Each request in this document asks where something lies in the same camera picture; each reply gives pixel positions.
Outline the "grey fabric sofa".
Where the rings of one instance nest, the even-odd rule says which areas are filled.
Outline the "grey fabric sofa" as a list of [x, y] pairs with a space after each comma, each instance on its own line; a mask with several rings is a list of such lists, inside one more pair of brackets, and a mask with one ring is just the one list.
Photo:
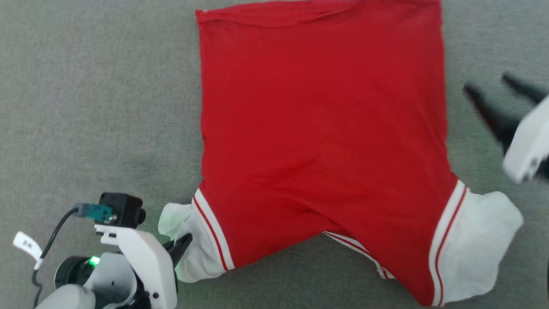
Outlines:
[[[0, 0], [0, 309], [31, 309], [34, 260], [76, 202], [105, 191], [144, 201], [157, 233], [168, 202], [201, 181], [195, 11], [268, 0]], [[495, 288], [444, 309], [549, 309], [549, 183], [515, 185], [463, 94], [476, 84], [510, 114], [527, 100], [502, 72], [549, 88], [549, 0], [442, 0], [449, 160], [473, 192], [504, 192], [524, 226]]]

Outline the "red and white shirt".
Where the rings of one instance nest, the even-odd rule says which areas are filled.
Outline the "red and white shirt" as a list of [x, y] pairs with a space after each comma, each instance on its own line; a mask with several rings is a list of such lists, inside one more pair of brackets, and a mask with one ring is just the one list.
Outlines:
[[523, 216], [451, 171], [441, 0], [197, 10], [202, 182], [159, 233], [185, 283], [320, 233], [424, 306], [486, 294]]

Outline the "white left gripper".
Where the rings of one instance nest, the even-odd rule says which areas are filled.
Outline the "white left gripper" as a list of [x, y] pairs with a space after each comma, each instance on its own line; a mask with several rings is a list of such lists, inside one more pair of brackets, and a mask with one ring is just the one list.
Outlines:
[[129, 227], [96, 225], [102, 244], [114, 245], [118, 254], [104, 253], [84, 284], [111, 304], [103, 309], [135, 305], [148, 297], [151, 309], [176, 309], [177, 291], [173, 268], [193, 240], [190, 233], [163, 245], [151, 234]]

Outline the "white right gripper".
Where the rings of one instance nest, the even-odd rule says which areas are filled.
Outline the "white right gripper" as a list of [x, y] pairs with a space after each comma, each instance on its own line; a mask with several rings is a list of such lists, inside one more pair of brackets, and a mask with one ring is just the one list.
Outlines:
[[549, 91], [503, 73], [502, 82], [516, 95], [537, 104], [521, 121], [488, 103], [473, 84], [463, 92], [504, 153], [503, 170], [514, 183], [530, 181], [549, 157]]

